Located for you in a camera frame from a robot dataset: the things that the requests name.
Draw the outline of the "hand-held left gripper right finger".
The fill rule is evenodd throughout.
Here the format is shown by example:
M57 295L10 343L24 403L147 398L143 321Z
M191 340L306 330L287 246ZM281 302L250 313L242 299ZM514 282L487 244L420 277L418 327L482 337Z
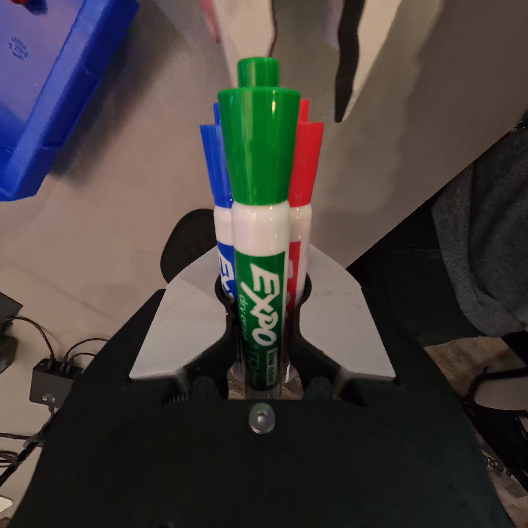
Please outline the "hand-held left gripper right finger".
M315 247L308 249L305 294L295 312L290 357L307 388L326 378L392 382L395 371L359 283Z

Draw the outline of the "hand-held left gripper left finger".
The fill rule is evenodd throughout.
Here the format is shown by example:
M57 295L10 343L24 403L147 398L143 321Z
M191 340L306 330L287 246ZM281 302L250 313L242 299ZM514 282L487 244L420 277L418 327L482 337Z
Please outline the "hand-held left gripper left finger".
M190 388L200 376L227 376L237 339L219 263L212 249L168 284L131 368L132 380L173 379Z

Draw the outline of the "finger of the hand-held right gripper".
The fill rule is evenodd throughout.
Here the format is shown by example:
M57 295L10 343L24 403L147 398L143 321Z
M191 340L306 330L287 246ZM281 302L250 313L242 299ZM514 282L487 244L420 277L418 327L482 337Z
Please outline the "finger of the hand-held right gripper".
M237 64L247 57L271 56L277 40L274 1L213 1L230 85L238 85Z
M415 61L416 38L407 15L409 1L342 1L336 38L334 122L364 105L368 89L384 93Z

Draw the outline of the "green dry-erase marker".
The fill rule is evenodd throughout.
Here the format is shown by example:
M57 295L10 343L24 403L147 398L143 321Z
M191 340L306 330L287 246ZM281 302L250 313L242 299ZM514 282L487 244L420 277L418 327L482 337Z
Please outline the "green dry-erase marker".
M281 395L290 244L288 194L300 92L280 86L280 63L248 57L238 86L218 93L232 190L232 230L245 393Z

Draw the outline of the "blue dry-erase marker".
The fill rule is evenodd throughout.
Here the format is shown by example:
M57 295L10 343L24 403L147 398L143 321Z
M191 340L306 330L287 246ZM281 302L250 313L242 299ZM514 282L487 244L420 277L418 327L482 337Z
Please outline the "blue dry-erase marker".
M227 168L218 103L213 106L214 124L201 125L200 132L214 200L213 221L219 255L220 279L230 304L237 301L232 228L233 197Z

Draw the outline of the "red dry-erase marker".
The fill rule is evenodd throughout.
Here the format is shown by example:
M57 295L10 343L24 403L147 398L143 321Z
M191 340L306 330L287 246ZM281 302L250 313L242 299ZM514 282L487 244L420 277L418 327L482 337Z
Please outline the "red dry-erase marker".
M324 133L322 122L309 121L309 100L299 106L293 172L289 185L290 241L287 276L287 322L294 321L295 310L305 289L308 247L312 227L312 195Z

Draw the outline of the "blue plastic bin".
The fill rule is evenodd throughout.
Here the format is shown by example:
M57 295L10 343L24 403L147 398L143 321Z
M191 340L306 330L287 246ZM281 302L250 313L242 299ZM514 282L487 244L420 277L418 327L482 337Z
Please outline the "blue plastic bin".
M36 195L138 1L1 1L1 202Z

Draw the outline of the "black charging hub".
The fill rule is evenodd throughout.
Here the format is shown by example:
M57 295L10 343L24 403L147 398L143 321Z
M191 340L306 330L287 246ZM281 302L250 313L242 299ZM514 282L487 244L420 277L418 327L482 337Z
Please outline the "black charging hub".
M53 410L61 408L82 373L82 367L43 358L32 369L29 401Z

